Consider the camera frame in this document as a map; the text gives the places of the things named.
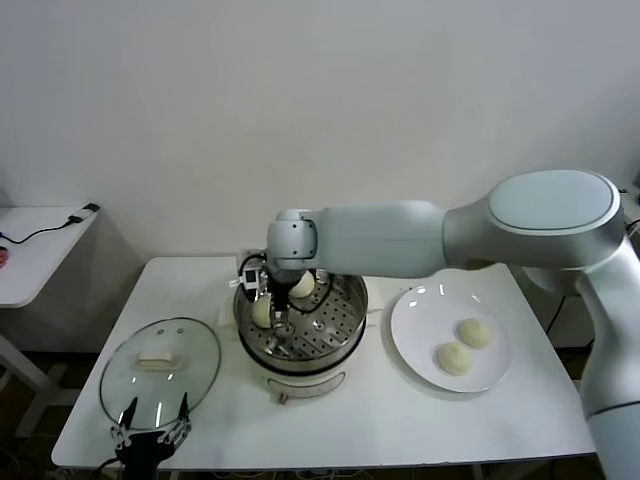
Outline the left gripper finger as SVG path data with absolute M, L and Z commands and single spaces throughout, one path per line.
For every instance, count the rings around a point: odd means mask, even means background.
M 168 430 L 160 435 L 157 442 L 159 444 L 182 444 L 191 432 L 191 429 L 188 395 L 184 393 L 176 420 L 171 423 Z
M 134 397 L 128 407 L 122 412 L 117 425 L 111 428 L 111 436 L 115 445 L 130 444 L 130 427 L 136 412 L 137 404 L 138 398 Z

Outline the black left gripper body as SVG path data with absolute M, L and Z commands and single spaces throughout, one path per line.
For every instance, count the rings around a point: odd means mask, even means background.
M 175 453 L 172 441 L 162 440 L 162 431 L 131 435 L 118 444 L 115 455 L 124 473 L 156 473 L 159 464 Z

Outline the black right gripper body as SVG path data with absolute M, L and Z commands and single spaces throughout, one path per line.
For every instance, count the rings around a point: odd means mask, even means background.
M 289 291 L 292 289 L 292 272 L 285 270 L 271 270 L 263 267 L 259 271 L 259 295 L 269 294 L 272 309 L 286 311 L 289 303 Z

